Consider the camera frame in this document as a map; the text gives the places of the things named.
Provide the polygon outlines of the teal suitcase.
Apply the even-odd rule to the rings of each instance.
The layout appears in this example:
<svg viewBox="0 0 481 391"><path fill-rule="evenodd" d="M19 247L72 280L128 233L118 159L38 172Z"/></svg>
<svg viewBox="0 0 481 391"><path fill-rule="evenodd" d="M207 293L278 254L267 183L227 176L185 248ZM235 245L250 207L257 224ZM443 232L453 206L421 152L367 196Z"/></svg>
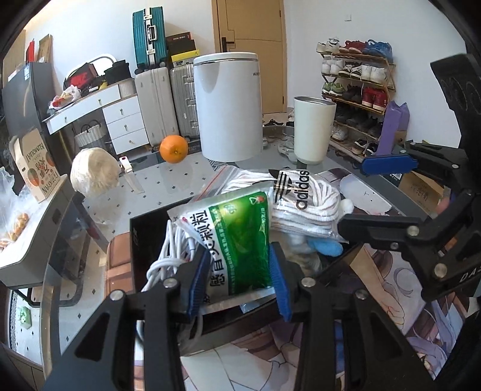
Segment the teal suitcase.
<svg viewBox="0 0 481 391"><path fill-rule="evenodd" d="M162 7L149 7L132 14L135 74L166 65L167 46Z"/></svg>

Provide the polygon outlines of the grey white side table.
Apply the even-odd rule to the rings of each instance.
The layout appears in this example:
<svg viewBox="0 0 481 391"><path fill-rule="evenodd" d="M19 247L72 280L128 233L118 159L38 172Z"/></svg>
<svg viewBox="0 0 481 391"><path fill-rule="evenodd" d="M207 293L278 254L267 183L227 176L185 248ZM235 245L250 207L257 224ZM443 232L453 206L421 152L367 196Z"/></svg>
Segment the grey white side table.
<svg viewBox="0 0 481 391"><path fill-rule="evenodd" d="M23 288L41 286L51 255L65 255L68 261L78 266L78 272L73 274L68 269L59 271L64 279L76 286L73 296L61 300L60 306L71 307L79 302L83 292L86 255L75 256L71 244L62 250L55 243L56 239L60 238L61 244L66 244L70 237L67 231L77 223L102 250L105 251L109 243L82 201L83 195L73 190L66 174L62 175L52 193L37 205L37 211L32 213L19 238L1 251L1 282L7 288L21 295Z"/></svg>

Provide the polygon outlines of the white desk with drawers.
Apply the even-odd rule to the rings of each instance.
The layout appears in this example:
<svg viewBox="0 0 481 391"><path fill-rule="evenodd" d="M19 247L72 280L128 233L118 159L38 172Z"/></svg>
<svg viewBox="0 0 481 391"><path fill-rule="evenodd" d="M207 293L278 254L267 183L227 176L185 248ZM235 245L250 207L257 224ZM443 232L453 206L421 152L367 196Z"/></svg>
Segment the white desk with drawers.
<svg viewBox="0 0 481 391"><path fill-rule="evenodd" d="M102 118L118 154L150 144L134 79L128 78L70 103L44 120L50 134L74 123Z"/></svg>

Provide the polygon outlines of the anime print desk mat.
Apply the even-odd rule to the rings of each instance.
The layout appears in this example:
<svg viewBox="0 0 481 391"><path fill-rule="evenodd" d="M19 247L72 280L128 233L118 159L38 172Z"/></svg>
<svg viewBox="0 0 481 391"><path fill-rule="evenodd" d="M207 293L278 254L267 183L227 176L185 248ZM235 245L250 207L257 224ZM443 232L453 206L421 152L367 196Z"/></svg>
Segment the anime print desk mat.
<svg viewBox="0 0 481 391"><path fill-rule="evenodd" d="M282 247L281 232L271 228L270 242ZM301 266L314 272L313 258ZM401 330L430 374L437 390L466 390L470 379L462 347L468 303L457 293L432 302L421 298L421 286L412 267L392 250L364 245L338 282L353 293L366 288ZM302 324L283 317L268 322L267 312L255 322L253 331L242 329L240 337L217 348L200 348L183 355L181 371L187 390L292 390L296 380L302 340Z"/></svg>

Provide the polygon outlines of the large white cylindrical appliance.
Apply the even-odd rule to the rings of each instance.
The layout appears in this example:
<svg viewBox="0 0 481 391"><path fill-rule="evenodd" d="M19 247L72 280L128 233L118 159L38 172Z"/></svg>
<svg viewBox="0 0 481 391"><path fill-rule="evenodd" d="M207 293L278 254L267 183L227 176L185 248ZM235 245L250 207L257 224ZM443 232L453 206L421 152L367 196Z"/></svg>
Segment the large white cylindrical appliance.
<svg viewBox="0 0 481 391"><path fill-rule="evenodd" d="M246 161L263 149L259 59L251 52L205 54L193 61L202 155Z"/></svg>

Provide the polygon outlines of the shoe rack with shoes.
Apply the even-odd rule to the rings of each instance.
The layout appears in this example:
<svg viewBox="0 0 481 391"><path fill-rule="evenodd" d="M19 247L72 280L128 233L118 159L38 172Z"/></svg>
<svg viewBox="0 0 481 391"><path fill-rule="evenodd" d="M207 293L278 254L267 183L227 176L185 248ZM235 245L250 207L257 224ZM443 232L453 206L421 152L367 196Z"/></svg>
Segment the shoe rack with shoes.
<svg viewBox="0 0 481 391"><path fill-rule="evenodd" d="M396 92L391 44L329 38L316 45L324 81L321 97L337 105L330 145L355 161L374 155L386 109Z"/></svg>

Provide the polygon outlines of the white handled knife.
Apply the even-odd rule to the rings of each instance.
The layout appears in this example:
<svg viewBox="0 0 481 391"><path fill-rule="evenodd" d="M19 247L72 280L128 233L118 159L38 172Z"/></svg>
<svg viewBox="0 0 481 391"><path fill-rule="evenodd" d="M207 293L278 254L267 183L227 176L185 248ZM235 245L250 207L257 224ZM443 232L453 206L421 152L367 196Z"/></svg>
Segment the white handled knife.
<svg viewBox="0 0 481 391"><path fill-rule="evenodd" d="M134 191L136 194L144 193L144 189L142 188L139 181L135 177L134 169L133 169L132 164L130 163L128 157L127 156L121 156L119 161L120 161L121 167L123 169L124 178L125 178L126 182L129 184L132 191Z"/></svg>

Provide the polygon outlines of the fruit carton box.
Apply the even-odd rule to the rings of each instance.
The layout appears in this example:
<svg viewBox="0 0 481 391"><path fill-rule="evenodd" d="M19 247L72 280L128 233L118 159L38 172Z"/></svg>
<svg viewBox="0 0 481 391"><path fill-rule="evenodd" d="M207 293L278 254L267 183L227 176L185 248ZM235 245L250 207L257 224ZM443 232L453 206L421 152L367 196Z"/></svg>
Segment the fruit carton box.
<svg viewBox="0 0 481 391"><path fill-rule="evenodd" d="M60 181L60 174L38 129L14 136L9 150L25 185L38 203L47 199Z"/></svg>

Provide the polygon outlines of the green medicine granule packet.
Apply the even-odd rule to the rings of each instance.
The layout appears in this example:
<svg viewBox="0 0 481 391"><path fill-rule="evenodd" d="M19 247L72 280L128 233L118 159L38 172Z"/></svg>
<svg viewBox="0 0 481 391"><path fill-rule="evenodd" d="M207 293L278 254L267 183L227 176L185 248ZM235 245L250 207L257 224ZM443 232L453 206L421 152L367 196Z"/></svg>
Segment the green medicine granule packet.
<svg viewBox="0 0 481 391"><path fill-rule="evenodd" d="M271 205L262 187L190 201L168 214L210 253L205 304L270 288Z"/></svg>

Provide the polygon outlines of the cream tumbler cup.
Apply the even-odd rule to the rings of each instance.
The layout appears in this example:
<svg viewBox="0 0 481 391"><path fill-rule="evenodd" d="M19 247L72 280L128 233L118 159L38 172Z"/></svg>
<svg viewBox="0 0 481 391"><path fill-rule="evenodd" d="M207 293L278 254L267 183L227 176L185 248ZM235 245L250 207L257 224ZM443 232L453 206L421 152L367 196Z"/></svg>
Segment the cream tumbler cup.
<svg viewBox="0 0 481 391"><path fill-rule="evenodd" d="M336 103L308 96L294 98L294 154L306 165L318 165L327 155Z"/></svg>

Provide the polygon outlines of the silver suitcase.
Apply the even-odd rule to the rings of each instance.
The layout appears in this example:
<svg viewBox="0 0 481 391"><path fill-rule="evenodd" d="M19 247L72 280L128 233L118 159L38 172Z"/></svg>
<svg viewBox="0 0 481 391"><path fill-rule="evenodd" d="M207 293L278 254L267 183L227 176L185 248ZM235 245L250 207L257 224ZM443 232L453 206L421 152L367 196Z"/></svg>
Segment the silver suitcase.
<svg viewBox="0 0 481 391"><path fill-rule="evenodd" d="M172 68L170 82L180 134L184 138L199 138L193 63Z"/></svg>

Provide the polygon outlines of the dark grey refrigerator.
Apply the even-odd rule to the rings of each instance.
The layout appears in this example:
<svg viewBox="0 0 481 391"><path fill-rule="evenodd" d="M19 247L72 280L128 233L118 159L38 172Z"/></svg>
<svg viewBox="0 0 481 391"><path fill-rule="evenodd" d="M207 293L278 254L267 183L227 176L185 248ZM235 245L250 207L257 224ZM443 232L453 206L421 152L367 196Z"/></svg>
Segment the dark grey refrigerator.
<svg viewBox="0 0 481 391"><path fill-rule="evenodd" d="M49 63L33 62L20 68L2 89L9 138L22 137L38 129L48 151L52 152L51 136L43 121L54 96L53 71Z"/></svg>

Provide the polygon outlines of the white suitcase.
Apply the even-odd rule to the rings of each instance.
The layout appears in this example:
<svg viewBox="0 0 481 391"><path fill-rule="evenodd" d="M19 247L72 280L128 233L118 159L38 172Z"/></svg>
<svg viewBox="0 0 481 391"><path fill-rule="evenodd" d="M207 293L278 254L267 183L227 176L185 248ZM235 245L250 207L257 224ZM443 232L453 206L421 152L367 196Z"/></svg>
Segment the white suitcase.
<svg viewBox="0 0 481 391"><path fill-rule="evenodd" d="M142 72L134 83L150 145L158 146L165 137L179 135L168 68Z"/></svg>

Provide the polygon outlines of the wrapped white cabbage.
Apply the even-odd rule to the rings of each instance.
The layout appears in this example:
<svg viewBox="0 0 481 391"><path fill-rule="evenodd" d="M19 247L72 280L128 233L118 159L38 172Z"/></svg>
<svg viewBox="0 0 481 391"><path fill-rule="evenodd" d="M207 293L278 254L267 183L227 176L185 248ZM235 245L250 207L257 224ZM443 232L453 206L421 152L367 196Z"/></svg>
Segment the wrapped white cabbage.
<svg viewBox="0 0 481 391"><path fill-rule="evenodd" d="M100 147L80 150L72 161L70 182L84 197L97 197L119 183L118 161Z"/></svg>

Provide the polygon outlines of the black yellow boxes stack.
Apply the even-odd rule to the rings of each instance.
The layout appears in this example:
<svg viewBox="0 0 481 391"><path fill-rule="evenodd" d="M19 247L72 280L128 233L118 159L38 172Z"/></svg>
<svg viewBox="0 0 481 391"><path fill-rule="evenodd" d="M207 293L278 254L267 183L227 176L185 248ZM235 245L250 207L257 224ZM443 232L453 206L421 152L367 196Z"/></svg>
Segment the black yellow boxes stack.
<svg viewBox="0 0 481 391"><path fill-rule="evenodd" d="M167 65L169 68L182 65L200 55L190 32L181 32L166 37Z"/></svg>

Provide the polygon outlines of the bagged white adidas socks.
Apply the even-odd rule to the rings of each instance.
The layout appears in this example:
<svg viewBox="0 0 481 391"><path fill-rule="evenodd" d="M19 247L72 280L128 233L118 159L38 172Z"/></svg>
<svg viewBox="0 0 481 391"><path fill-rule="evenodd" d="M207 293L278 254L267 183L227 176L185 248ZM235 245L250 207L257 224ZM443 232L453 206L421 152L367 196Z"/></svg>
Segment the bagged white adidas socks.
<svg viewBox="0 0 481 391"><path fill-rule="evenodd" d="M197 199L260 186L270 197L271 228L284 233L343 242L338 222L354 205L319 174L307 169L266 172L224 166L203 186Z"/></svg>

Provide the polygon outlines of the purple yoga mat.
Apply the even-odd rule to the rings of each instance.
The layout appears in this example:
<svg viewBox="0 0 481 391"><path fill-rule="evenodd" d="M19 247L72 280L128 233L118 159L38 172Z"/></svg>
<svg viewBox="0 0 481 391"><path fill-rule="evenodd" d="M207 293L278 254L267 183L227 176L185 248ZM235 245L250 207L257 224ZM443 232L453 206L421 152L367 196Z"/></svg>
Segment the purple yoga mat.
<svg viewBox="0 0 481 391"><path fill-rule="evenodd" d="M398 105L395 101L389 102L375 155L390 155L395 144L405 140L409 119L410 111L407 103Z"/></svg>

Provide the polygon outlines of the white blue plush toy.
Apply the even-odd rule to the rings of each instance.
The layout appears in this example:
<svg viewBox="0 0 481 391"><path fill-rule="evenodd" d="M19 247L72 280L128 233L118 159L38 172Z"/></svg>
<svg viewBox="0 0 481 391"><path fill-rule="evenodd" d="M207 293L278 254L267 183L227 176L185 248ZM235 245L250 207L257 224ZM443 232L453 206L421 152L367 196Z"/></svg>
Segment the white blue plush toy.
<svg viewBox="0 0 481 391"><path fill-rule="evenodd" d="M302 264L303 257L311 259L315 253L329 257L342 254L346 241L338 233L338 222L353 210L350 200L333 191L313 204L285 201L278 206L272 226L282 232L282 248L288 259Z"/></svg>

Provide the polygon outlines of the wooden door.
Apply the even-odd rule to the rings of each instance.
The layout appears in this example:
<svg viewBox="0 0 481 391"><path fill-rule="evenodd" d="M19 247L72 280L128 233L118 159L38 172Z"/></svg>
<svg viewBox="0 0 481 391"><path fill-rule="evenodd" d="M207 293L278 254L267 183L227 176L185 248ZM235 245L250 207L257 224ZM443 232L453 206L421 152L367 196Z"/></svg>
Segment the wooden door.
<svg viewBox="0 0 481 391"><path fill-rule="evenodd" d="M216 52L251 52L260 67L262 112L287 108L287 53L281 0L211 1Z"/></svg>

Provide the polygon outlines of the woven laundry basket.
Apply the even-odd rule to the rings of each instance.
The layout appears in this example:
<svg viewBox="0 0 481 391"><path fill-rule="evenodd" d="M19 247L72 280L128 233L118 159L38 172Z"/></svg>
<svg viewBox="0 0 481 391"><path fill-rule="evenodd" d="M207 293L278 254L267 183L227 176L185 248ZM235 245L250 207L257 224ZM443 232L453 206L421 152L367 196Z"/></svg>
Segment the woven laundry basket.
<svg viewBox="0 0 481 391"><path fill-rule="evenodd" d="M74 137L75 143L80 149L89 147L91 144L97 145L104 136L104 127L96 124L86 128Z"/></svg>

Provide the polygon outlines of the black storage box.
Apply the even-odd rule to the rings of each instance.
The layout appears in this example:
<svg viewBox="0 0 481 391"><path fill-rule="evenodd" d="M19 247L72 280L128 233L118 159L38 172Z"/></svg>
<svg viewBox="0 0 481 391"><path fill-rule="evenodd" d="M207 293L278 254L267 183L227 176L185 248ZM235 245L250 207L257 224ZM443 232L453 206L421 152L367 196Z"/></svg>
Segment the black storage box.
<svg viewBox="0 0 481 391"><path fill-rule="evenodd" d="M273 293L269 271L269 204L263 191L230 200L178 203L177 221L166 208L132 218L134 286L147 292L167 279L180 282L179 351L201 348L205 327L224 328L241 317L230 310Z"/></svg>

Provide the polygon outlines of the orange fruit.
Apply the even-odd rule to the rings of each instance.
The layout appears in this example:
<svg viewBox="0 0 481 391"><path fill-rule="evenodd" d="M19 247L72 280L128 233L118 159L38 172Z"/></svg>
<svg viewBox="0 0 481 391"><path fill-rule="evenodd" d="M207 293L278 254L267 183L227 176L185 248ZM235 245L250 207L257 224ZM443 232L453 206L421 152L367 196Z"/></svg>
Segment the orange fruit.
<svg viewBox="0 0 481 391"><path fill-rule="evenodd" d="M167 163L180 163L188 155L188 142L180 135L169 135L162 140L159 146L159 153L161 158Z"/></svg>

